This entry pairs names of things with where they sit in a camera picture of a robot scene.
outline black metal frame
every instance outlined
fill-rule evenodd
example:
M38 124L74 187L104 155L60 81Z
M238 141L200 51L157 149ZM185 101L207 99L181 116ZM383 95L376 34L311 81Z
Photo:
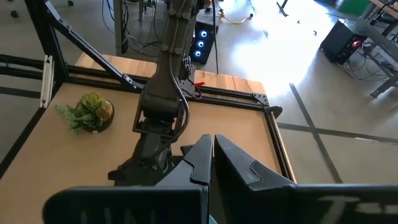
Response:
M42 44L45 54L52 55L55 60L55 85L53 86L53 95L56 94L58 89L63 83L74 83L78 85L86 85L97 88L105 88L109 90L126 91L131 93L140 93L142 87L148 82L148 78L138 77L130 74L123 74L117 70L110 62L108 62L102 55L90 46L85 40L77 35L69 25L61 19L56 10L52 7L51 3L47 0L41 1L30 1L25 0L25 4L28 8L30 17L35 26L37 35L39 36L40 43ZM60 45L58 43L55 30L63 34L67 39L73 42L79 47L84 53L89 55L95 62L101 65L104 70L96 70L91 68L77 67L66 64L63 59ZM0 73L5 75L11 75L14 77L31 78L36 80L42 79L42 72L25 70L21 68L12 68L11 64L23 65L26 67L32 67L39 70L43 69L44 62L41 60L32 60L22 57L14 57L10 55L1 55L0 57L7 63L7 66L0 66ZM80 77L71 77L69 74L82 74L91 77L99 78L112 78L119 80L122 84L101 82L98 80L90 80ZM269 128L272 143L274 145L275 153L280 164L282 175L290 180L293 180L291 170L289 169L287 158L284 154L281 138L277 130L276 122L274 118L280 115L282 108L278 106L270 107L269 104L264 101L258 100L258 94L243 93L238 91L217 89L207 86L198 87L203 94L220 95L234 97L237 99L245 100L234 101L222 98L216 98L212 96L203 95L200 100L189 98L190 101L196 101L199 103L208 103L212 105L230 106L234 108L242 108L247 110L255 110L264 113L264 118ZM6 155L4 160L0 164L0 179L6 172L7 168L11 164L12 160L16 157L17 153L33 131L35 125L39 122L41 116L44 114L45 108L39 108L31 121L25 127L17 141L11 147L11 150Z

